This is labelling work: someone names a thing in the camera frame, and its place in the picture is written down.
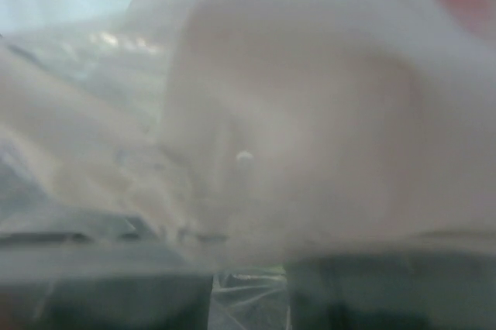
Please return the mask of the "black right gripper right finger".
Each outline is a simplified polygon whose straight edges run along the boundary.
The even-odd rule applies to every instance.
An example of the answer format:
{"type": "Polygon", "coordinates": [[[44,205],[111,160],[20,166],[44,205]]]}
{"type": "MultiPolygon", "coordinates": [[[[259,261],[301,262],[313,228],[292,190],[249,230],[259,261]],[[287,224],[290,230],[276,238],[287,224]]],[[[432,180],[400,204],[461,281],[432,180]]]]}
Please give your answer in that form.
{"type": "Polygon", "coordinates": [[[294,329],[493,329],[495,258],[340,254],[285,266],[294,329]]]}

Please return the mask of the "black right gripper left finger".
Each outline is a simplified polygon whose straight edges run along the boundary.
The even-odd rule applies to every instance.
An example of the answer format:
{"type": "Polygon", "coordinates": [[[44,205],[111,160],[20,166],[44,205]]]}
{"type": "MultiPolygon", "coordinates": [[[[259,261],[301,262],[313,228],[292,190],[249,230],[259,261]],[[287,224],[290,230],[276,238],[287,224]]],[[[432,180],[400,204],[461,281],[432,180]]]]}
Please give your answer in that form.
{"type": "Polygon", "coordinates": [[[3,329],[206,329],[212,284],[209,270],[137,234],[1,236],[3,329]]]}

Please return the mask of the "clear orange zip top bag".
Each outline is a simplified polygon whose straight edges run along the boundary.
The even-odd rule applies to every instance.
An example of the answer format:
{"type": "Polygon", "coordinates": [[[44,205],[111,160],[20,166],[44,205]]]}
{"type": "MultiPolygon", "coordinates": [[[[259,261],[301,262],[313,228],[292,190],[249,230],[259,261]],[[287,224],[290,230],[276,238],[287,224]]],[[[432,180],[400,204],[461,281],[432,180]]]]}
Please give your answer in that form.
{"type": "Polygon", "coordinates": [[[1,36],[1,236],[137,234],[208,328],[294,329],[285,266],[495,258],[495,0],[133,0],[1,36]]]}

